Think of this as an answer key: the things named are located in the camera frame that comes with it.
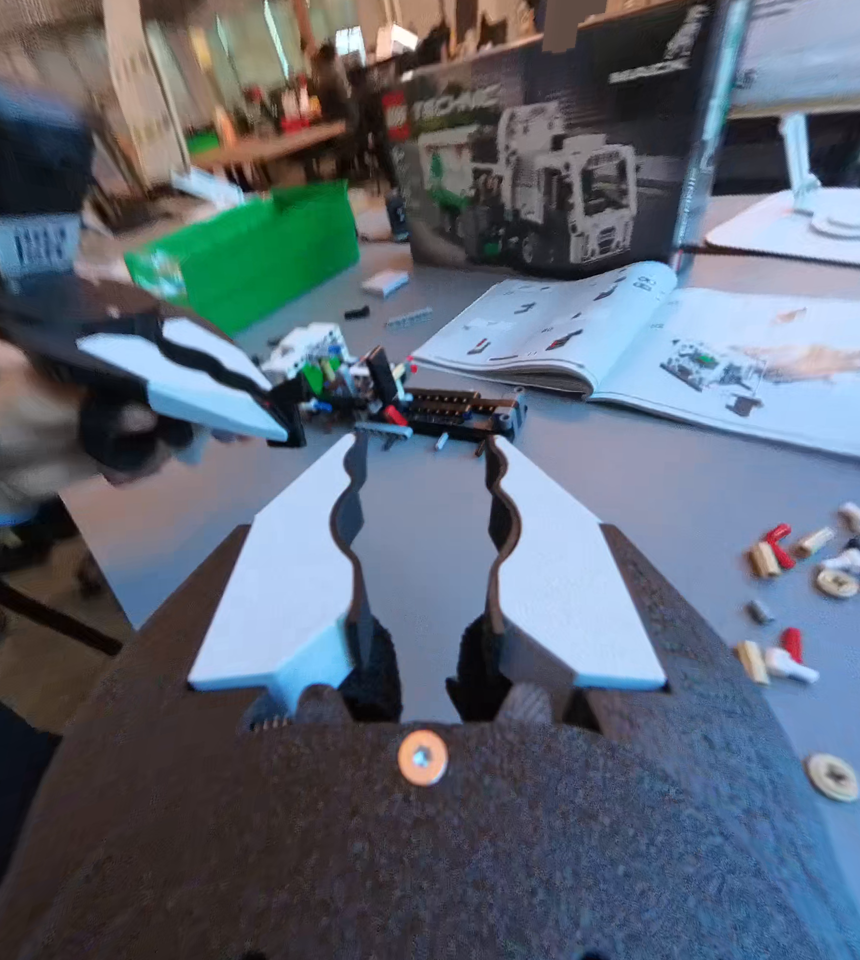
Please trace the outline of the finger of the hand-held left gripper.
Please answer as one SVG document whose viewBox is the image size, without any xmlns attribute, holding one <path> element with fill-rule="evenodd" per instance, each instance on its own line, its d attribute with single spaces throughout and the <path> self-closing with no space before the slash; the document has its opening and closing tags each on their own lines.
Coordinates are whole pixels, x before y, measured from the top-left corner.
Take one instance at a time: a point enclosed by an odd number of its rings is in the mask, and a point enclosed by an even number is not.
<svg viewBox="0 0 860 960">
<path fill-rule="evenodd" d="M 162 320 L 162 354 L 239 391 L 269 391 L 273 385 L 234 342 L 185 317 Z"/>
<path fill-rule="evenodd" d="M 140 379 L 148 406 L 173 420 L 233 435 L 284 440 L 286 432 L 268 412 L 270 390 L 235 390 L 205 373 L 181 366 L 162 354 L 162 330 L 138 333 L 93 333 L 76 340 L 77 348 L 113 369 Z"/>
</svg>

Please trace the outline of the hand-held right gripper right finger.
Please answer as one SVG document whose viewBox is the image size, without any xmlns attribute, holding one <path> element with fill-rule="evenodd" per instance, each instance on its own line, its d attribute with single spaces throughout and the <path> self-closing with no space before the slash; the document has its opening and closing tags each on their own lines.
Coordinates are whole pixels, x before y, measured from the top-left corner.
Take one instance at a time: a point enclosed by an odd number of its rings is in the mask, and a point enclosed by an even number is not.
<svg viewBox="0 0 860 960">
<path fill-rule="evenodd" d="M 484 461 L 496 551 L 484 623 L 498 674 L 549 692 L 663 689 L 601 520 L 505 438 L 487 441 Z"/>
</svg>

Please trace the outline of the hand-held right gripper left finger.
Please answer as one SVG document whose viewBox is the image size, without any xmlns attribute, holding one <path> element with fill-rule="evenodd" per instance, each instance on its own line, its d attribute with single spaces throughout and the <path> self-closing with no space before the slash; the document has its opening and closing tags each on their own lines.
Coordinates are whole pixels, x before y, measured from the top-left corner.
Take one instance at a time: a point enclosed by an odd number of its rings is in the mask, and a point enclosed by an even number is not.
<svg viewBox="0 0 860 960">
<path fill-rule="evenodd" d="M 361 666 L 368 600 L 352 544 L 367 457 L 365 436 L 344 436 L 256 513 L 189 670 L 191 689 L 261 689 L 293 714 L 304 690 L 339 689 Z"/>
</svg>

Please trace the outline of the partly built lego truck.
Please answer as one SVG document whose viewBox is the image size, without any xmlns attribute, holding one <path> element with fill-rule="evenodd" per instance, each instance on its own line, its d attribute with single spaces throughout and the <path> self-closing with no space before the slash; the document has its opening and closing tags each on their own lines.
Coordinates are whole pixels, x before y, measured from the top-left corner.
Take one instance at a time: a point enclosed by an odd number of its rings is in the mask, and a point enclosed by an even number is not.
<svg viewBox="0 0 860 960">
<path fill-rule="evenodd" d="M 353 356 L 335 323 L 297 327 L 269 347 L 256 365 L 273 386 L 299 388 L 297 409 L 305 422 L 348 426 L 379 437 L 385 450 L 425 436 L 436 450 L 447 441 L 466 441 L 481 455 L 489 438 L 514 440 L 526 417 L 520 389 L 491 399 L 476 390 L 413 386 L 414 358 L 394 363 L 382 345 Z"/>
</svg>

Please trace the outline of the pile of small lego pieces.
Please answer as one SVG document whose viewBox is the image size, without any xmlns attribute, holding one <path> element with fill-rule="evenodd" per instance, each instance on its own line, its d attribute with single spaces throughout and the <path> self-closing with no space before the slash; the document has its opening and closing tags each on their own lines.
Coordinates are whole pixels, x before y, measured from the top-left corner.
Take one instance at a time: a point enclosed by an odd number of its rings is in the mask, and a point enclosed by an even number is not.
<svg viewBox="0 0 860 960">
<path fill-rule="evenodd" d="M 749 573 L 758 581 L 772 581 L 810 563 L 811 585 L 817 594 L 837 603 L 855 599 L 860 595 L 860 506 L 844 502 L 837 517 L 837 527 L 820 527 L 794 543 L 788 541 L 793 532 L 789 524 L 772 527 L 748 547 Z M 761 687 L 773 679 L 810 687 L 820 678 L 807 662 L 804 636 L 795 626 L 782 628 L 770 645 L 740 642 L 734 654 L 747 677 Z"/>
</svg>

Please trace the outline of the open lego instruction booklet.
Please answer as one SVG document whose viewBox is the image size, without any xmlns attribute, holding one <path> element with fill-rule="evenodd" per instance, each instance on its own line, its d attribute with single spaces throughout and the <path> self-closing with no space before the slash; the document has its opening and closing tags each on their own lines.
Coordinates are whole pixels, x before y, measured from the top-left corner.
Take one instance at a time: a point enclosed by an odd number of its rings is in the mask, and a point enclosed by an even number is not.
<svg viewBox="0 0 860 960">
<path fill-rule="evenodd" d="M 512 278 L 414 358 L 860 460 L 860 301 L 681 289 L 655 261 L 580 280 Z"/>
</svg>

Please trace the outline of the black lego set box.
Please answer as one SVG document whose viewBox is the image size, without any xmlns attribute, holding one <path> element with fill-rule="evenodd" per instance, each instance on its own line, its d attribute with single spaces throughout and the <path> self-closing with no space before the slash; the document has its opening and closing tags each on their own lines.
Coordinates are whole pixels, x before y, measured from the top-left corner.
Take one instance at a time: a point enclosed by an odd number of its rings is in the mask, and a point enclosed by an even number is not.
<svg viewBox="0 0 860 960">
<path fill-rule="evenodd" d="M 699 241 L 752 2 L 666 2 L 405 74 L 382 96 L 412 259 L 554 280 Z"/>
</svg>

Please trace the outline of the person's left hand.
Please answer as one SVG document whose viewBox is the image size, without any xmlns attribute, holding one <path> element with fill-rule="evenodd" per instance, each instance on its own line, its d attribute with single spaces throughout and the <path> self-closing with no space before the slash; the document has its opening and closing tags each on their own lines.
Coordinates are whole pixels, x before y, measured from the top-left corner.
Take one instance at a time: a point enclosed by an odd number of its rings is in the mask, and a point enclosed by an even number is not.
<svg viewBox="0 0 860 960">
<path fill-rule="evenodd" d="M 0 374 L 0 513 L 103 473 L 79 444 L 84 397 L 30 367 Z"/>
</svg>

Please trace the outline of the green box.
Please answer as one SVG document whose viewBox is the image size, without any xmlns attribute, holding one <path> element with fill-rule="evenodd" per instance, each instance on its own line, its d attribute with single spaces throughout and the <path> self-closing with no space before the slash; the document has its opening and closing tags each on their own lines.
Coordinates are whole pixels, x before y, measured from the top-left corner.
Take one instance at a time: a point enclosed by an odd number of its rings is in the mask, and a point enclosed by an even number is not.
<svg viewBox="0 0 860 960">
<path fill-rule="evenodd" d="M 278 188 L 124 254 L 130 279 L 234 337 L 360 258 L 344 179 Z"/>
</svg>

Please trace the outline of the wooden background table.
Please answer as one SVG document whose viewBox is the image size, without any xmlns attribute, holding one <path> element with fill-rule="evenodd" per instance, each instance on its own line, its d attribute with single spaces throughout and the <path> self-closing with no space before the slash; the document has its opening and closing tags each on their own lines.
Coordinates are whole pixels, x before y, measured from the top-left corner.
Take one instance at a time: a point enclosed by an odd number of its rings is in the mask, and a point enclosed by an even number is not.
<svg viewBox="0 0 860 960">
<path fill-rule="evenodd" d="M 249 135 L 238 138 L 229 146 L 220 146 L 192 155 L 191 165 L 215 173 L 236 166 L 279 162 L 328 145 L 342 138 L 347 130 L 345 121 L 332 121 L 273 136 Z"/>
</svg>

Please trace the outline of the white flat pad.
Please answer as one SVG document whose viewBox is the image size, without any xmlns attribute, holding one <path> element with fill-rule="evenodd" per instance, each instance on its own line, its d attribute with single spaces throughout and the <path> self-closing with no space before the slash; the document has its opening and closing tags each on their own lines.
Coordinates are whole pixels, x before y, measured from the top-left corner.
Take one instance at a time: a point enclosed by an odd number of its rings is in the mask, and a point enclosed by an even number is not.
<svg viewBox="0 0 860 960">
<path fill-rule="evenodd" d="M 813 212 L 786 190 L 764 198 L 705 238 L 713 248 L 860 267 L 860 188 L 821 189 Z"/>
</svg>

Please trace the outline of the white lamp stand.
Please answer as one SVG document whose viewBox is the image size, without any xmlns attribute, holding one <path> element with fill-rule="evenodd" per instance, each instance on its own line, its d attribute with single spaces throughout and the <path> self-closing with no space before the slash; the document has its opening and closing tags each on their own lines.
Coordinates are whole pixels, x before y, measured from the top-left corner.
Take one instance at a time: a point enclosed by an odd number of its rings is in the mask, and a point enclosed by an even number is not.
<svg viewBox="0 0 860 960">
<path fill-rule="evenodd" d="M 812 171 L 809 157 L 808 116 L 785 114 L 779 123 L 793 195 L 792 210 L 808 219 L 821 236 L 860 241 L 860 187 L 823 186 Z"/>
</svg>

